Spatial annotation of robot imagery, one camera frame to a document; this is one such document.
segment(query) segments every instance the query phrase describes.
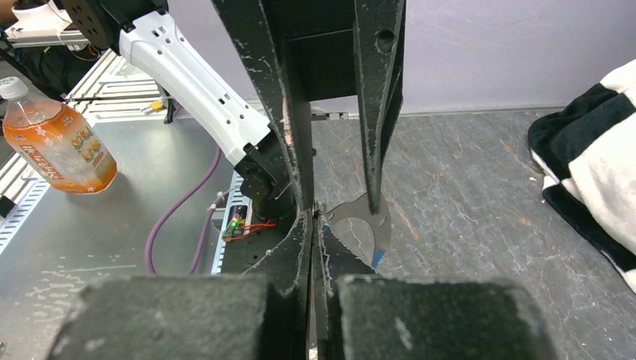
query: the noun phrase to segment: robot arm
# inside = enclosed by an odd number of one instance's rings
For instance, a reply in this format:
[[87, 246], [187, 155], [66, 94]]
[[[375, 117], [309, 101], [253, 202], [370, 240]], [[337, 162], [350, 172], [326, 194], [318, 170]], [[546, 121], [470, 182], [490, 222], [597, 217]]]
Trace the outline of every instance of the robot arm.
[[110, 47], [166, 89], [244, 178], [241, 192], [263, 218], [296, 210], [269, 120], [249, 106], [179, 31], [166, 0], [63, 0], [93, 44]]
[[269, 133], [269, 120], [230, 88], [203, 60], [168, 14], [152, 11], [133, 20], [134, 30], [121, 30], [120, 55], [161, 84], [238, 165], [244, 147]]

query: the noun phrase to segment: plastic bottle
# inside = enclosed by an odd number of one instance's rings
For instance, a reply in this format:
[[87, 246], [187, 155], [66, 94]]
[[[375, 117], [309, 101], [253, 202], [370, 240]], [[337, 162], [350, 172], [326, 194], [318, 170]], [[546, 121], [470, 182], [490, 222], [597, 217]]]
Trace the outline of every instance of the plastic bottle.
[[97, 193], [113, 181], [117, 164], [81, 114], [14, 76], [0, 80], [0, 96], [8, 101], [4, 138], [54, 188]]

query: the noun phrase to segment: orange liquid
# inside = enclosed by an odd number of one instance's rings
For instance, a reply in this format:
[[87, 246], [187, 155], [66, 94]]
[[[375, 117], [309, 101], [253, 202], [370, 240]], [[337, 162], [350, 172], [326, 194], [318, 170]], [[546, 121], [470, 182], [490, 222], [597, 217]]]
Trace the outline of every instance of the orange liquid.
[[[52, 104], [35, 106], [40, 109]], [[18, 122], [12, 118], [15, 116], [21, 114], [6, 115], [4, 138], [54, 188], [71, 193], [97, 193], [115, 178], [115, 159], [74, 109], [62, 104], [52, 118], [24, 127], [11, 126]]]

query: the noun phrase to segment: red wire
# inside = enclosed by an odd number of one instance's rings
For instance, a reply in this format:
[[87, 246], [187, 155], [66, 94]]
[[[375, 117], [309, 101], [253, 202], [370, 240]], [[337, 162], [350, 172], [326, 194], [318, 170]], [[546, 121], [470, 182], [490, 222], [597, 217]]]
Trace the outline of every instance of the red wire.
[[272, 223], [271, 221], [268, 221], [266, 223], [255, 223], [255, 224], [252, 224], [252, 225], [237, 227], [236, 229], [239, 230], [239, 231], [240, 230], [251, 230], [251, 231], [248, 234], [245, 234], [245, 235], [234, 236], [232, 238], [224, 238], [223, 240], [225, 242], [233, 242], [235, 240], [245, 239], [248, 236], [250, 236], [252, 234], [255, 234], [257, 232], [256, 230], [259, 230], [259, 229], [262, 229], [262, 228], [265, 228], [265, 227], [275, 227], [275, 226], [276, 226], [275, 223]]
[[71, 54], [73, 54], [73, 56], [75, 56], [76, 58], [78, 58], [79, 60], [82, 60], [83, 62], [94, 62], [99, 58], [83, 58], [82, 56], [78, 56], [75, 52], [70, 52]]

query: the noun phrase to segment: black and white pillow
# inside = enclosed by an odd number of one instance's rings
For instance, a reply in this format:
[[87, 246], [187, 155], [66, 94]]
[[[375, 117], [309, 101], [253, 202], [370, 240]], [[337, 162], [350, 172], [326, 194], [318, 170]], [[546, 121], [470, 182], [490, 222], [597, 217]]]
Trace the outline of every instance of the black and white pillow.
[[528, 131], [543, 197], [636, 293], [636, 60]]

